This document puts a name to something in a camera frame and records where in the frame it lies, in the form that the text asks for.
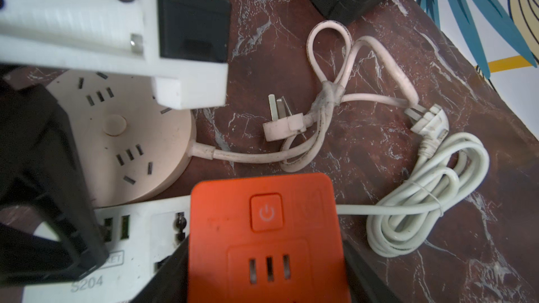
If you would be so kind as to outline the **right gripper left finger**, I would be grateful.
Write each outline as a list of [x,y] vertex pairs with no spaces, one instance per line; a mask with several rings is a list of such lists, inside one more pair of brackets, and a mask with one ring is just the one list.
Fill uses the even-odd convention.
[[189,240],[183,241],[169,256],[153,279],[142,289],[134,302],[188,301]]

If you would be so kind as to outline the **white power strip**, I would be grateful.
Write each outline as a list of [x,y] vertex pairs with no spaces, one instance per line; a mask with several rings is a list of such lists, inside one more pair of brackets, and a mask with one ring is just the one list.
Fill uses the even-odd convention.
[[26,286],[23,302],[130,302],[189,235],[190,197],[98,208],[103,266],[75,282]]

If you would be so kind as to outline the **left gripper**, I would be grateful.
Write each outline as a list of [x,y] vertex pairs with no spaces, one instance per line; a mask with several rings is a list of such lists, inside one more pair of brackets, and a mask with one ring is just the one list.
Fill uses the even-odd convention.
[[43,86],[1,83],[1,207],[36,210],[57,241],[1,226],[1,284],[78,281],[108,259],[67,113]]

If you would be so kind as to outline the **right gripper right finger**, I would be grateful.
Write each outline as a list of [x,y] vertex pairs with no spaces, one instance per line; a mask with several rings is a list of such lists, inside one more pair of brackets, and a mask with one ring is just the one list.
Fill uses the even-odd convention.
[[348,240],[343,240],[342,246],[352,302],[401,303]]

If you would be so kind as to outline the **round pink power socket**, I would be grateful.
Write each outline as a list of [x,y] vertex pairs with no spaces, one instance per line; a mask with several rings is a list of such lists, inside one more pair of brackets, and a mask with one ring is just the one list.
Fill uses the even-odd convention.
[[187,168],[195,118],[159,105],[150,78],[68,70],[46,88],[69,116],[93,206],[152,198]]

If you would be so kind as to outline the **red plug adapter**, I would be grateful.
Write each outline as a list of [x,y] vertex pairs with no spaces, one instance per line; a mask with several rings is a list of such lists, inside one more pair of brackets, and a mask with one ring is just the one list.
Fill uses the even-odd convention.
[[201,182],[191,193],[189,302],[349,302],[323,173]]

